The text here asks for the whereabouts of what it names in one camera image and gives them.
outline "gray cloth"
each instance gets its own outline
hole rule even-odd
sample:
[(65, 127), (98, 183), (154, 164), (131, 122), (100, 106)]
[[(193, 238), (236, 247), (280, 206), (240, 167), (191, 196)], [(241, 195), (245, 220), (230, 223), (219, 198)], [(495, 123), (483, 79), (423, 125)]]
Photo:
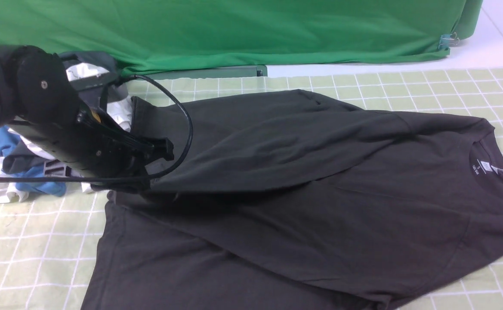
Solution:
[(47, 159), (35, 155), (23, 141), (20, 141), (15, 149), (3, 159), (3, 172), (6, 174), (26, 172), (31, 167), (43, 165), (45, 161)]
[[(394, 310), (503, 256), (503, 173), (479, 164), (503, 156), (483, 118), (299, 90), (185, 106), (188, 160), (109, 196), (83, 310)], [(180, 154), (176, 107), (135, 100), (133, 121)]]
[[(112, 57), (112, 55), (100, 52), (100, 51), (74, 51), (65, 52), (59, 54), (64, 61), (64, 68), (68, 69), (72, 65), (78, 65), (79, 63), (90, 63), (98, 67), (105, 68), (109, 72), (119, 72), (117, 67), (117, 61)], [(91, 90), (84, 90), (79, 92), (81, 100), (83, 100), (91, 108), (99, 107), (100, 95), (102, 93), (102, 88), (94, 88)], [(125, 84), (108, 88), (108, 102), (118, 102), (129, 96), (127, 86)]]

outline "neckline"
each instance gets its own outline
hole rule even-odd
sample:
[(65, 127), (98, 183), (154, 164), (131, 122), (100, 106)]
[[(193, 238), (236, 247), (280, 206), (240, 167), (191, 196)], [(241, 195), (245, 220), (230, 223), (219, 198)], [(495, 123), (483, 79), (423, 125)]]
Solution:
[[(463, 147), (464, 152), (463, 154), (460, 154), (460, 158), (462, 160), (460, 161), (460, 169), (458, 171), (463, 171), (463, 173), (466, 173), (466, 175), (468, 175), (468, 179), (470, 179), (470, 182), (468, 182), (468, 184), (474, 184), (470, 185), (470, 188), (473, 188), (474, 190), (482, 189), (484, 191), (477, 180), (475, 180), (471, 171), (469, 171), (469, 155), (474, 146), (474, 143), (479, 143), (480, 147), (483, 148), (483, 151), (487, 153), (489, 163), (491, 165), (494, 165), (495, 167), (499, 167), (500, 169), (503, 169), (503, 155), (500, 148), (498, 147), (497, 140), (494, 135), (494, 127), (487, 120), (483, 120), (482, 122), (477, 123), (476, 126), (481, 127), (479, 130), (479, 135), (473, 136), (472, 139), (469, 139), (467, 143), (465, 143)], [(498, 177), (503, 180), (503, 173), (499, 174)], [(489, 196), (503, 202), (503, 197), (501, 196), (495, 194), (489, 194)]]

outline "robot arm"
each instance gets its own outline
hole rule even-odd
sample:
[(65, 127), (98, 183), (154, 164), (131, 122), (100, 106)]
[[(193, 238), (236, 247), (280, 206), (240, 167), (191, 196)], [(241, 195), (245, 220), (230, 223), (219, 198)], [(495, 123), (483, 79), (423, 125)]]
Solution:
[[(155, 81), (141, 76), (130, 79), (135, 78), (159, 87), (188, 117), (185, 156), (192, 138), (188, 113)], [(104, 88), (126, 81), (116, 73), (91, 79), (95, 87)], [(55, 181), (86, 181), (129, 192), (147, 189), (149, 179), (161, 175), (147, 175), (145, 165), (160, 158), (173, 160), (173, 144), (169, 139), (136, 137), (122, 130), (106, 112), (92, 110), (80, 100), (76, 88), (68, 82), (58, 55), (34, 46), (0, 45), (0, 127), (8, 125), (84, 177)], [(184, 156), (168, 170), (174, 170)]]

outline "binder clip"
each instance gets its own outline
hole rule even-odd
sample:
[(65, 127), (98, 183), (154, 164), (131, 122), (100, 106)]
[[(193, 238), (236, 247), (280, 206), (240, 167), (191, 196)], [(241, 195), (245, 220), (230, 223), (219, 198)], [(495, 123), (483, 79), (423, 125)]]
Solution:
[(458, 33), (444, 34), (438, 42), (438, 50), (447, 50), (450, 47), (456, 47), (459, 43)]

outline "pile of clothes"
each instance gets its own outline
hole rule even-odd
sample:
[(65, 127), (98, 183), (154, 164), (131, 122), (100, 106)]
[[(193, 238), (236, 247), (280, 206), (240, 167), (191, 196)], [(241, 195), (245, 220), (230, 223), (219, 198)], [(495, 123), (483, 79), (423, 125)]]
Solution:
[[(115, 60), (106, 53), (76, 52), (65, 53), (66, 75), (69, 81), (96, 76), (116, 70)], [(84, 90), (80, 98), (92, 108), (100, 108), (101, 89)], [(131, 129), (133, 109), (126, 86), (111, 87), (108, 90), (108, 114), (122, 129)], [(55, 158), (7, 126), (0, 128), (0, 177), (39, 178), (44, 176), (45, 163)], [(92, 192), (90, 184), (82, 183), (82, 192)], [(65, 183), (0, 183), (0, 204), (23, 202), (29, 193), (54, 195), (66, 194)]]

